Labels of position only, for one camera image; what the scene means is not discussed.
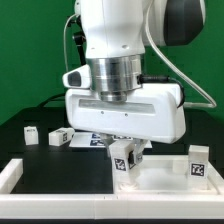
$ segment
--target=green backdrop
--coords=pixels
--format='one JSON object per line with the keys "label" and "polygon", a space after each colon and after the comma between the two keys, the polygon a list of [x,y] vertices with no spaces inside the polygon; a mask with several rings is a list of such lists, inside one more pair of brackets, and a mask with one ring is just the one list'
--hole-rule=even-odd
{"label": "green backdrop", "polygon": [[[62,33],[74,0],[0,0],[0,124],[23,108],[64,91]],[[203,32],[190,45],[162,51],[217,101],[209,113],[224,122],[224,1],[206,0]],[[70,67],[79,66],[69,42]],[[149,73],[175,76],[147,49]],[[201,101],[186,86],[187,100]]]}

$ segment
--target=black and white pattern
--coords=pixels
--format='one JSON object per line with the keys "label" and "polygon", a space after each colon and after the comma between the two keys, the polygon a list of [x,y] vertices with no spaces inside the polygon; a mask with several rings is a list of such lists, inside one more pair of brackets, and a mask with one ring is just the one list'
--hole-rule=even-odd
{"label": "black and white pattern", "polygon": [[93,134],[92,134],[92,138],[93,138],[93,139],[100,139],[100,135],[99,135],[99,134],[95,134],[95,133],[93,133]]}
{"label": "black and white pattern", "polygon": [[116,170],[126,171],[125,161],[123,159],[114,159]]}
{"label": "black and white pattern", "polygon": [[205,165],[191,163],[191,176],[205,177]]}
{"label": "black and white pattern", "polygon": [[104,144],[100,139],[96,139],[96,140],[91,140],[90,146],[104,146]]}

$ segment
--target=black table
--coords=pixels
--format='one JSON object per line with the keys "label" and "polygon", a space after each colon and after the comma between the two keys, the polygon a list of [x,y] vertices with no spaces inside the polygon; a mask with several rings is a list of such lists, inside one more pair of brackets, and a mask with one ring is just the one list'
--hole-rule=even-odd
{"label": "black table", "polygon": [[[206,112],[186,110],[186,134],[175,144],[152,143],[146,155],[186,155],[190,145],[210,148],[209,160],[224,175],[224,126]],[[36,126],[39,145],[26,146],[24,127]],[[69,127],[65,108],[27,108],[0,126],[0,170],[23,158],[24,174],[13,194],[112,194],[111,161],[102,148],[48,145],[48,133]],[[0,220],[0,223],[224,223],[223,220]]]}

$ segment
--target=white platform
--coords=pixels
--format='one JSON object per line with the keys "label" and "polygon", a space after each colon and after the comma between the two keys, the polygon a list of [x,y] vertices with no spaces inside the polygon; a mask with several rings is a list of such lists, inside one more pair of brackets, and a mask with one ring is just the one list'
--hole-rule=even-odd
{"label": "white platform", "polygon": [[188,189],[186,174],[173,172],[173,162],[187,159],[144,156],[139,189],[132,192],[122,191],[116,183],[116,194],[111,195],[1,192],[0,219],[224,219],[223,179],[209,164],[208,189]]}

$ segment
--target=white block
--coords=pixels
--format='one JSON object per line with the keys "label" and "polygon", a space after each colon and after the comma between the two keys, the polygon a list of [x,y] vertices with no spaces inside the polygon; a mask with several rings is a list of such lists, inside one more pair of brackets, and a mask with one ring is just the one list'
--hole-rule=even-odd
{"label": "white block", "polygon": [[136,178],[139,176],[138,166],[129,167],[129,154],[134,150],[130,140],[118,140],[110,145],[114,183],[118,182],[121,189],[131,191],[138,188]]}
{"label": "white block", "polygon": [[75,130],[73,128],[59,128],[49,133],[49,145],[61,146],[71,141],[74,133]]}
{"label": "white block", "polygon": [[191,145],[189,149],[188,184],[190,188],[207,190],[209,147]]}
{"label": "white block", "polygon": [[38,131],[36,127],[25,127],[24,137],[26,145],[37,145],[39,144]]}

